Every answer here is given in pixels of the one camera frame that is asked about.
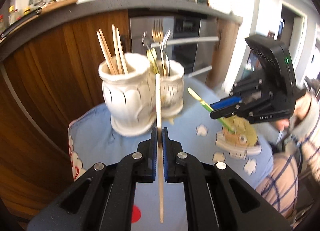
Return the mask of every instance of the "stainless steel oven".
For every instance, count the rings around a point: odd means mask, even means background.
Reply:
[[[148,16],[130,19],[132,52],[145,55],[146,49],[142,46],[142,35],[146,31],[152,35],[155,19],[163,20],[164,33],[171,29],[170,39],[207,37],[217,35],[216,19],[201,19],[186,16]],[[179,62],[185,69],[185,74],[205,83],[212,62],[214,42],[198,42],[183,45],[168,45],[166,53],[169,59]]]

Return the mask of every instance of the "white ceramic pot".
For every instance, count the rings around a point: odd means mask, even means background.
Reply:
[[[172,117],[181,112],[183,108],[184,90],[184,68],[183,66],[170,60],[170,77],[160,77],[161,85],[161,116]],[[161,60],[157,60],[158,67],[161,68]]]
[[[129,137],[147,132],[156,118],[155,79],[146,56],[125,53],[124,57],[128,74],[111,75],[103,61],[99,76],[103,98],[111,112],[111,125],[116,132]]]

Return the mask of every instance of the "countertop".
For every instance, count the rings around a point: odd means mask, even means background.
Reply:
[[[19,30],[9,35],[4,41],[0,42],[0,61],[3,61],[17,48],[37,35],[60,24],[97,13],[126,9],[150,9],[173,12],[187,11],[230,20],[240,25],[243,20],[240,16],[226,14],[204,4],[196,4],[187,0],[93,0],[57,9],[28,22]]]

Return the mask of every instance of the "blue tablecloth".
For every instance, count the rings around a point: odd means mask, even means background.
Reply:
[[[259,136],[261,152],[258,155],[250,155],[248,152],[240,159],[230,156],[230,150],[223,150],[215,144],[217,132],[221,132],[222,125],[217,120],[212,120],[208,111],[190,96],[188,87],[208,103],[219,100],[214,92],[201,82],[185,78],[182,112],[174,119],[173,125],[166,120],[162,123],[163,127],[168,128],[169,138],[180,142],[185,152],[196,156],[201,162],[213,164],[212,158],[215,154],[216,159],[224,160],[249,185],[256,188],[273,167],[272,151],[267,141]],[[71,156],[72,163],[83,167],[80,172],[89,169],[96,162],[106,165],[117,163],[127,154],[135,152],[139,142],[150,138],[150,131],[131,138],[117,134],[111,127],[110,116],[108,108],[101,104],[70,124],[70,152],[77,154]],[[138,217],[139,220],[132,224],[133,231],[188,230],[181,183],[164,185],[163,224],[159,223],[157,181],[152,184],[137,183],[134,204],[141,211],[141,218]]]

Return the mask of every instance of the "person's hand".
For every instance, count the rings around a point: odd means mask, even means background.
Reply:
[[[306,92],[306,94],[303,97],[299,98],[296,101],[296,106],[293,114],[300,121],[302,121],[306,117],[309,111],[310,102],[311,102],[311,95],[308,92]],[[289,119],[282,119],[282,120],[276,121],[275,126],[279,131],[283,131],[285,128],[289,127]]]

